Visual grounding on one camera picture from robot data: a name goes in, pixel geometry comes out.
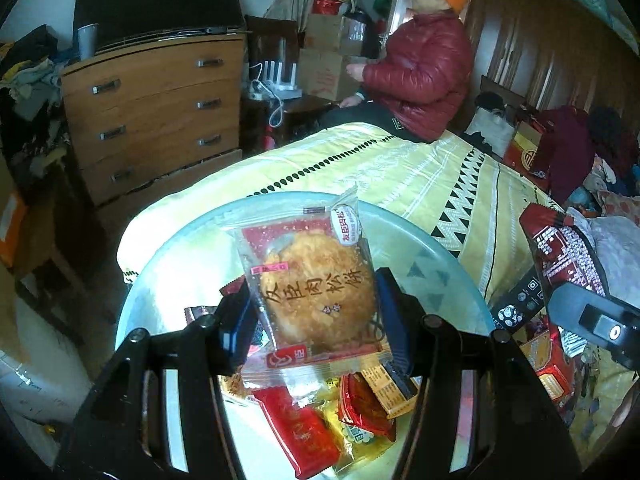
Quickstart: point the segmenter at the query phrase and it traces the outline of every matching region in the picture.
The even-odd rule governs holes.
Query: elderly woman
[[[356,95],[320,119],[321,128],[363,122],[414,142],[439,138],[467,91],[473,54],[458,15],[467,0],[412,0],[414,16],[386,42],[386,57],[350,64]]]

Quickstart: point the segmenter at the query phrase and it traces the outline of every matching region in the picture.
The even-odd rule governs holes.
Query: black tv
[[[78,27],[98,23],[96,50],[174,35],[242,28],[240,0],[76,0]]]

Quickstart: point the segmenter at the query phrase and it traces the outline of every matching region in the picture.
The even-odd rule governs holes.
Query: red puffer jacket
[[[418,14],[389,37],[385,59],[365,67],[364,89],[405,128],[432,141],[462,104],[473,63],[455,13]]]

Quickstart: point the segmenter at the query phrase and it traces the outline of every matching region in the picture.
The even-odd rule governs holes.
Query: white cable
[[[258,86],[261,86],[267,92],[269,92],[274,97],[274,99],[278,100],[278,107],[269,116],[268,123],[271,128],[279,128],[280,126],[282,126],[282,123],[284,122],[284,103],[282,102],[282,99],[280,99],[276,94],[273,93],[273,90],[271,90],[267,85],[265,85],[262,81],[260,81],[260,76],[262,75],[262,63],[258,63],[253,66],[250,66],[249,70],[257,66],[260,67],[260,72],[258,73],[258,77],[256,79],[251,80],[251,84],[256,83]],[[272,124],[273,118],[276,116],[276,114],[280,115],[280,119],[278,120],[277,124]]]
[[[262,75],[262,63],[257,63],[257,64],[255,64],[255,65],[253,65],[253,66],[250,66],[250,67],[249,67],[249,70],[251,70],[252,68],[255,68],[255,67],[257,67],[257,66],[259,66],[259,67],[260,67],[260,72],[258,72],[258,77],[257,77],[256,79],[257,79],[258,81],[260,81],[260,76]]]
[[[271,128],[279,128],[280,126],[282,126],[282,123],[284,121],[284,103],[282,102],[282,99],[280,99],[276,94],[274,94],[273,90],[271,90],[262,81],[258,81],[257,79],[254,79],[254,82],[258,83],[259,86],[264,88],[267,92],[269,92],[274,98],[278,100],[278,107],[271,113],[271,115],[269,116],[268,122]],[[279,114],[280,118],[278,119],[277,124],[273,124],[273,118],[276,116],[276,114]]]

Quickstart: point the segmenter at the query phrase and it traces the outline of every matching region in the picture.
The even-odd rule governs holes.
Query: dark pants
[[[411,142],[426,142],[407,130],[383,105],[373,101],[363,102],[349,108],[334,108],[319,119],[320,130],[345,123],[367,123],[378,126],[391,135]]]

